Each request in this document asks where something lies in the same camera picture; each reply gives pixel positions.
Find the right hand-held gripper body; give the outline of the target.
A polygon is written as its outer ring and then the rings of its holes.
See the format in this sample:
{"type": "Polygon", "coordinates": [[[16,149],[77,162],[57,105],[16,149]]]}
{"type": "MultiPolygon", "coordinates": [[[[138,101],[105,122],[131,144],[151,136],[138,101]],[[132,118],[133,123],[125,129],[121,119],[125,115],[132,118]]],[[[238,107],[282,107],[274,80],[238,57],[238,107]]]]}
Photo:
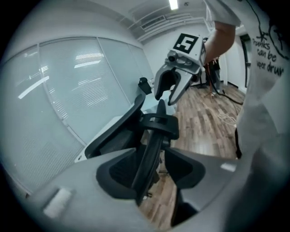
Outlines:
{"type": "Polygon", "coordinates": [[[201,71],[204,60],[205,46],[203,38],[181,33],[173,46],[169,48],[164,63],[196,75],[201,71]]]}

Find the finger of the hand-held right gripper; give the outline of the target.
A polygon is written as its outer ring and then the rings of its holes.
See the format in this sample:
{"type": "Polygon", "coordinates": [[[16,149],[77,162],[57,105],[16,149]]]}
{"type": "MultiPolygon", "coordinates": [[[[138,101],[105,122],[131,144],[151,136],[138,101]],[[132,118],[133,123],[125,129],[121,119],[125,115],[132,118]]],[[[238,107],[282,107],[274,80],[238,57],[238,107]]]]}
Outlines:
{"type": "Polygon", "coordinates": [[[190,85],[190,81],[193,77],[191,73],[181,69],[175,69],[173,74],[175,78],[175,86],[169,96],[169,106],[177,103],[177,101],[181,98],[181,96],[185,93],[186,89],[190,85]]]}
{"type": "Polygon", "coordinates": [[[176,84],[175,68],[164,64],[155,76],[155,99],[159,100],[164,91],[176,84]]]}

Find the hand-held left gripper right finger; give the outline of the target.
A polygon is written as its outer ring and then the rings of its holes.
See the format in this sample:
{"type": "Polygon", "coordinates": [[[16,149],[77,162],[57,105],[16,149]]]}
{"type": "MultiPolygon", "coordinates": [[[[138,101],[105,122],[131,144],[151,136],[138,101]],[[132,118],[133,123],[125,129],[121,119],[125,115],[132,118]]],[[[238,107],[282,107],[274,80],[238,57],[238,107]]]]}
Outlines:
{"type": "Polygon", "coordinates": [[[165,166],[177,187],[177,202],[201,211],[233,176],[237,160],[176,148],[164,151],[165,166]]]}

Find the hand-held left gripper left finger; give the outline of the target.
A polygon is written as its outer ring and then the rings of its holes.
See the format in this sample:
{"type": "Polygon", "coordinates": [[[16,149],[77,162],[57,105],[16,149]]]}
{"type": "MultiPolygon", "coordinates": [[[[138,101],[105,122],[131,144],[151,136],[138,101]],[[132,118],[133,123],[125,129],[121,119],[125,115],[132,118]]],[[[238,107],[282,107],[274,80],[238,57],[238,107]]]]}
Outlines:
{"type": "Polygon", "coordinates": [[[44,232],[155,232],[134,196],[119,198],[120,190],[108,194],[100,185],[109,181],[101,165],[133,154],[125,149],[69,166],[28,198],[27,214],[44,232]]]}

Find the black office chair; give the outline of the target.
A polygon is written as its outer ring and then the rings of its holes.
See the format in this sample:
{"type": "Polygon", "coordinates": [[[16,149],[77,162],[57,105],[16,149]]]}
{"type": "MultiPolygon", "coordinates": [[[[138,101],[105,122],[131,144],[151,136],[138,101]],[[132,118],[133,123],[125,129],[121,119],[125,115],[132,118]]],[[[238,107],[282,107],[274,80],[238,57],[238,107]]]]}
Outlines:
{"type": "Polygon", "coordinates": [[[96,179],[113,198],[133,199],[137,205],[159,180],[161,150],[179,138],[178,119],[166,114],[164,100],[159,100],[156,113],[147,114],[141,110],[144,102],[145,96],[140,94],[128,112],[84,151],[87,159],[124,151],[101,164],[96,179]]]}

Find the person's right forearm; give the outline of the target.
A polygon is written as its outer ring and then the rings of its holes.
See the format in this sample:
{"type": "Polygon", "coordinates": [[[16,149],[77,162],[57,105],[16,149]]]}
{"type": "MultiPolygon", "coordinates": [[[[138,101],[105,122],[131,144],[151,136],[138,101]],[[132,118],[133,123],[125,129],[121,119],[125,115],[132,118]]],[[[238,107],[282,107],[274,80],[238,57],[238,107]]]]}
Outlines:
{"type": "Polygon", "coordinates": [[[204,64],[223,55],[234,43],[236,27],[234,25],[215,21],[215,29],[205,42],[206,56],[204,64]]]}

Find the round table with pale cloth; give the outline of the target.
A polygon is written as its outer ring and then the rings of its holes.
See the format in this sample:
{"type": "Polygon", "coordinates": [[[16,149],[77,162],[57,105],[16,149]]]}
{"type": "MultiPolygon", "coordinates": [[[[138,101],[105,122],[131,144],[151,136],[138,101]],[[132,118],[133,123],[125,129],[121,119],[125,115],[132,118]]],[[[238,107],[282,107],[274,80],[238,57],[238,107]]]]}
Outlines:
{"type": "MultiPolygon", "coordinates": [[[[170,94],[171,94],[170,91],[164,91],[163,95],[161,96],[160,99],[164,100],[164,102],[165,102],[166,114],[167,115],[174,115],[177,111],[177,104],[168,105],[170,94]]],[[[141,107],[141,111],[145,114],[146,113],[156,113],[158,103],[159,103],[159,101],[155,99],[155,96],[153,93],[146,95],[143,106],[141,107]]]]}

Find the wooden stand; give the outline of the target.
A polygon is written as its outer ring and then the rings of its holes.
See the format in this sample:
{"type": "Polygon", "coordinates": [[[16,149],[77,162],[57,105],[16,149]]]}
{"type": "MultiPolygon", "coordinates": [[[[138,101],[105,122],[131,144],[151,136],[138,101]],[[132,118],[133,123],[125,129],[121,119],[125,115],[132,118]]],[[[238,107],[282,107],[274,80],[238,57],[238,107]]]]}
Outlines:
{"type": "Polygon", "coordinates": [[[208,79],[208,84],[209,84],[209,89],[210,89],[210,93],[209,93],[210,100],[212,100],[212,98],[216,96],[216,91],[214,90],[214,85],[212,84],[209,64],[205,64],[204,68],[205,68],[205,73],[206,73],[206,77],[208,79]]]}

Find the ceiling air vent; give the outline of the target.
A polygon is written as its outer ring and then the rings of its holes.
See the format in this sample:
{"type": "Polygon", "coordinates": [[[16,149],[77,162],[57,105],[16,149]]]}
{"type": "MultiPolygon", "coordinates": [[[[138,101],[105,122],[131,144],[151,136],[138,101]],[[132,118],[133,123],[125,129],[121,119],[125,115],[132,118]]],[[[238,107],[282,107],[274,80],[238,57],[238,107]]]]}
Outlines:
{"type": "Polygon", "coordinates": [[[154,19],[151,19],[150,21],[144,23],[143,25],[141,25],[140,27],[143,29],[143,30],[146,30],[148,29],[149,27],[152,27],[160,22],[163,22],[166,20],[166,17],[164,15],[161,15],[157,18],[154,18],[154,19]]]}

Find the person in white t-shirt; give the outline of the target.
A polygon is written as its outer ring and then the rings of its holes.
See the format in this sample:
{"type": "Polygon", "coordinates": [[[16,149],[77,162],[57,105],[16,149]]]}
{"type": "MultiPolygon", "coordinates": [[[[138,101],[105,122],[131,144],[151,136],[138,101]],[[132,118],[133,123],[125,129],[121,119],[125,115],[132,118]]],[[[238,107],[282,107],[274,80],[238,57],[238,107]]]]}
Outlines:
{"type": "Polygon", "coordinates": [[[290,48],[269,1],[204,0],[209,19],[243,25],[251,40],[250,80],[237,118],[239,179],[225,232],[280,232],[290,208],[290,48]]]}

